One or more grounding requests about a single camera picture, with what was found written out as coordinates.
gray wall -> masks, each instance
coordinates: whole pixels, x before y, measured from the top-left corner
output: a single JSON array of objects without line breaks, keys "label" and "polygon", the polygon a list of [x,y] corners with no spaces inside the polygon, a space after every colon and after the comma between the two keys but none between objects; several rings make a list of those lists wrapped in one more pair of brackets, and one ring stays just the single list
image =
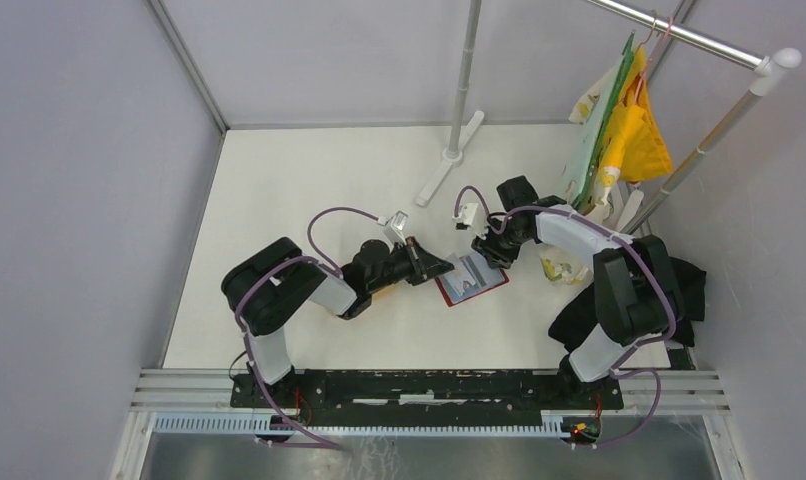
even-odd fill
[{"label": "gray wall", "polygon": [[[469,0],[165,3],[232,124],[450,120]],[[633,25],[580,0],[484,2],[469,112],[566,119]]]},{"label": "gray wall", "polygon": [[[757,105],[654,217],[709,271],[701,358],[721,372],[756,478],[806,478],[806,0],[703,1],[697,28],[803,64]],[[750,74],[678,45],[652,86],[682,159]]]},{"label": "gray wall", "polygon": [[217,144],[142,0],[0,2],[0,478],[106,475]]}]

black wire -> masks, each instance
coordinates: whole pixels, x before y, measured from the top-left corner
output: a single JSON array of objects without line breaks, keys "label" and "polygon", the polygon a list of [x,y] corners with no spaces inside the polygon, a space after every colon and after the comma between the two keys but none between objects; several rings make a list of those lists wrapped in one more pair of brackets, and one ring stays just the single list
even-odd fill
[{"label": "black wire", "polygon": [[229,375],[229,379],[232,380],[233,382],[235,381],[235,377],[232,376],[232,367],[234,367],[235,364],[238,363],[238,360],[241,360],[241,357],[245,355],[247,355],[247,350],[241,352],[241,354],[235,357],[235,360],[233,360],[232,363],[229,364],[229,371],[227,372],[227,375]]}]

clothing rack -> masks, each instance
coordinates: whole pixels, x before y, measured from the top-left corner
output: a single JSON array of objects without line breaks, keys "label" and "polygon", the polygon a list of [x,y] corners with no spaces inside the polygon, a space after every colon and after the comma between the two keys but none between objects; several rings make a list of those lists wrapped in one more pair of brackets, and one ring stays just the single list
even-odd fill
[{"label": "clothing rack", "polygon": [[[759,55],[750,52],[732,43],[720,40],[693,28],[673,22],[670,25],[665,19],[653,12],[642,10],[627,3],[614,0],[584,0],[606,11],[628,18],[642,26],[654,31],[669,32],[670,38],[687,45],[709,52],[731,63],[752,70],[756,79],[750,88],[718,122],[707,136],[695,147],[677,169],[668,177],[662,187],[642,205],[635,217],[624,227],[626,233],[635,232],[642,223],[664,202],[689,174],[697,168],[709,152],[718,144],[727,133],[741,120],[741,118],[759,101],[780,83],[786,73],[800,65],[801,53],[794,48],[784,48],[772,56]],[[479,23],[482,0],[471,0],[468,15],[468,29],[465,35],[465,46],[462,51],[462,67],[459,72],[459,84],[456,91],[456,103],[453,108],[450,142],[441,155],[439,167],[433,173],[426,186],[415,199],[415,203],[426,206],[441,186],[441,183],[450,173],[450,170],[462,164],[463,149],[470,142],[484,119],[484,113],[477,111],[473,118],[462,129],[462,117],[465,111],[468,85],[471,76],[474,44],[476,41],[477,24]]]}]

pink hanger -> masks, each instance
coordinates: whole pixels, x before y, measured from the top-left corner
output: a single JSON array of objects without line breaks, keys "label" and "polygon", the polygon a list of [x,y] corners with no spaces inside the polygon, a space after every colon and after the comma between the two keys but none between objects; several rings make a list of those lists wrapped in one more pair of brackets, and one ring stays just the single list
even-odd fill
[{"label": "pink hanger", "polygon": [[[653,19],[653,25],[651,25],[651,27],[650,27],[650,33],[651,34],[653,33],[653,27],[655,25],[656,25],[656,18]],[[668,17],[668,28],[665,29],[665,34],[662,36],[661,39],[659,39],[656,42],[656,45],[653,47],[653,50],[650,52],[650,56],[647,57],[647,63],[645,63],[644,69],[642,69],[642,72],[639,74],[639,83],[636,84],[636,95],[635,95],[635,97],[633,97],[633,104],[636,104],[636,103],[639,102],[639,92],[641,91],[642,84],[647,81],[647,79],[646,79],[646,77],[647,77],[647,66],[650,65],[651,62],[653,62],[653,58],[656,57],[656,55],[659,53],[659,50],[661,50],[662,47],[665,45],[665,40],[667,40],[668,35],[671,34],[671,27],[672,26],[674,26],[674,17]]]}]

gray floor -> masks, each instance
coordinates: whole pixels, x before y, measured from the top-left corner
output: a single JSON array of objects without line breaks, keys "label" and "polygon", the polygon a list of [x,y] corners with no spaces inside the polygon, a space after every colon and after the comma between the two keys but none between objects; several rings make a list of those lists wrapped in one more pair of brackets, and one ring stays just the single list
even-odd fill
[{"label": "gray floor", "polygon": [[[604,420],[604,438],[635,425]],[[553,439],[347,437],[346,452],[269,449],[235,435],[156,434],[145,479],[719,479],[699,417],[655,419],[634,440],[576,451]]]}]

